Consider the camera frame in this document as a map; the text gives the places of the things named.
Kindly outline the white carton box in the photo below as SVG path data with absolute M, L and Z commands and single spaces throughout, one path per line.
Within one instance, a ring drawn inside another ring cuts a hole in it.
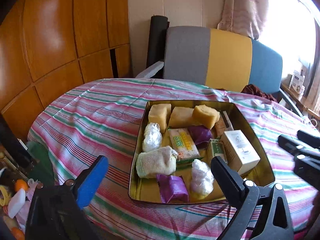
M 222 134 L 228 166 L 239 175 L 247 174 L 255 168 L 260 157 L 241 130 L 225 131 Z

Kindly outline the green small carton box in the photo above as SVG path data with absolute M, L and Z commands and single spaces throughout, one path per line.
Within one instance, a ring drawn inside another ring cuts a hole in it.
M 226 164 L 228 163 L 224 144 L 220 139 L 210 139 L 206 152 L 209 164 L 214 157 L 221 157 Z

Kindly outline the yellow sponge block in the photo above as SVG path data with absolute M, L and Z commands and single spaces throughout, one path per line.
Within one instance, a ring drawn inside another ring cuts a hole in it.
M 193 118 L 193 110 L 193 108 L 189 107 L 175 107 L 170 116 L 168 126 L 171 128 L 187 128 L 200 125 Z
M 206 128 L 212 129 L 220 118 L 220 112 L 206 105 L 198 105 L 195 106 L 192 116 Z
M 160 103 L 152 105 L 148 115 L 149 123 L 159 124 L 161 133 L 165 133 L 171 116 L 171 104 Z

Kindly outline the pink snack packet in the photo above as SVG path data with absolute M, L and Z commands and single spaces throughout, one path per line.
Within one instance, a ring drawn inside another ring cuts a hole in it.
M 178 153 L 178 161 L 186 161 L 200 157 L 187 128 L 170 128 L 168 130 L 172 148 Z

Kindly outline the grey towel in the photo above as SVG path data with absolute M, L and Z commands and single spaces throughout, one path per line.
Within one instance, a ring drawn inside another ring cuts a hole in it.
M 178 153 L 170 146 L 142 152 L 136 160 L 139 178 L 156 178 L 157 174 L 168 176 L 176 171 Z

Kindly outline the purple plastic packet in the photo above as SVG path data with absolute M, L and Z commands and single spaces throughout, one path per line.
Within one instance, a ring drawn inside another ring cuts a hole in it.
M 198 149 L 207 148 L 208 142 L 213 139 L 211 130 L 203 125 L 189 126 L 188 132 Z

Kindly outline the white plastic bag bundle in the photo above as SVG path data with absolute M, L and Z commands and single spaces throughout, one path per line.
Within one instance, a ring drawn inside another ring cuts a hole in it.
M 150 152 L 160 148 L 162 143 L 162 134 L 158 123 L 147 124 L 144 131 L 144 140 L 142 142 L 143 152 Z

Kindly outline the wooden desk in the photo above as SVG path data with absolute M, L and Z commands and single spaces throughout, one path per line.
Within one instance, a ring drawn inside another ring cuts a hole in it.
M 299 94 L 289 89 L 289 87 L 283 83 L 280 85 L 281 90 L 289 97 L 293 104 L 299 109 L 303 115 L 308 115 L 310 118 L 319 120 L 319 114 L 310 109 L 306 104 L 306 98 L 303 96 L 299 98 Z

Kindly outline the white product box on desk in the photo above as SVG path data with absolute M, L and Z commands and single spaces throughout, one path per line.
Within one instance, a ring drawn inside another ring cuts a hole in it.
M 289 89 L 297 94 L 300 94 L 303 90 L 304 80 L 305 76 L 301 75 L 299 72 L 295 70 L 292 74 L 291 81 L 289 83 Z

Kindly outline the dark red cloth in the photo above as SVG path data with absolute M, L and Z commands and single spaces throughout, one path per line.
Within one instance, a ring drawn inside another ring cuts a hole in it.
M 255 95 L 255 96 L 258 96 L 261 98 L 265 98 L 270 101 L 277 102 L 276 98 L 272 94 L 264 93 L 259 87 L 255 86 L 253 84 L 246 85 L 242 89 L 241 93 Z

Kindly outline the striped bed sheet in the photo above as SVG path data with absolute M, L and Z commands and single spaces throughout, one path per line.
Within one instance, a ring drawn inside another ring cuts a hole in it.
M 48 148 L 59 184 L 77 177 L 97 156 L 107 156 L 106 178 L 85 208 L 91 221 L 125 239 L 215 239 L 235 213 L 224 201 L 163 208 L 129 198 L 138 130 L 151 100 L 234 103 L 261 142 L 276 182 L 284 187 L 294 238 L 304 238 L 317 191 L 293 173 L 293 158 L 277 139 L 281 134 L 294 137 L 298 130 L 318 135 L 310 121 L 258 96 L 160 79 L 102 79 L 76 87 L 53 101 L 28 133 L 28 140 Z

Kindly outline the grey yellow blue chair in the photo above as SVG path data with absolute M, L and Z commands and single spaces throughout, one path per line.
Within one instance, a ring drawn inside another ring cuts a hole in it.
M 219 29 L 178 26 L 167 29 L 164 58 L 138 74 L 197 83 L 241 92 L 255 85 L 278 94 L 298 116 L 302 113 L 281 89 L 283 58 L 268 46 L 240 34 Z

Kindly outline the pink striped curtain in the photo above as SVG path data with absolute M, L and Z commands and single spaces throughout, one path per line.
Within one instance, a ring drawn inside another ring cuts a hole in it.
M 268 0 L 225 0 L 217 28 L 257 40 L 263 31 Z

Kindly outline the wooden wardrobe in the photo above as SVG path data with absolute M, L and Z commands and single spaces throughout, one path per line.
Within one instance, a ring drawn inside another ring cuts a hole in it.
M 131 76 L 128 0 L 17 0 L 1 23 L 1 114 L 19 139 L 65 92 Z

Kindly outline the black rolled mat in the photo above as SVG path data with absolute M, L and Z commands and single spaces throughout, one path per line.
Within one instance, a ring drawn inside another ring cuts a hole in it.
M 164 60 L 167 29 L 170 22 L 166 16 L 154 15 L 150 20 L 146 68 Z

